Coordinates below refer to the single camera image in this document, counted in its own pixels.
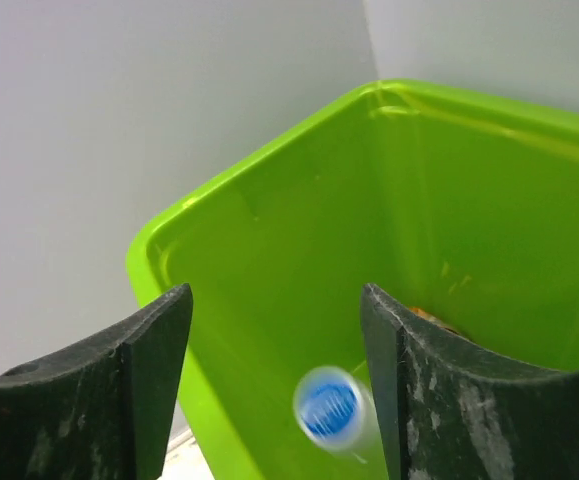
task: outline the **lime green container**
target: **lime green container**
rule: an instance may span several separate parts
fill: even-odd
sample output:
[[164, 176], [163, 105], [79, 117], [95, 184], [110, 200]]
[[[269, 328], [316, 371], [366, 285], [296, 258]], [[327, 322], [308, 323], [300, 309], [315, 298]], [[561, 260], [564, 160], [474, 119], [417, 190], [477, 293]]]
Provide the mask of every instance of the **lime green container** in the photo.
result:
[[360, 87], [157, 216], [127, 268], [141, 305], [191, 284], [179, 397], [217, 479], [386, 478], [313, 446], [294, 387], [323, 364], [368, 381], [366, 282], [494, 351], [579, 368], [579, 115]]

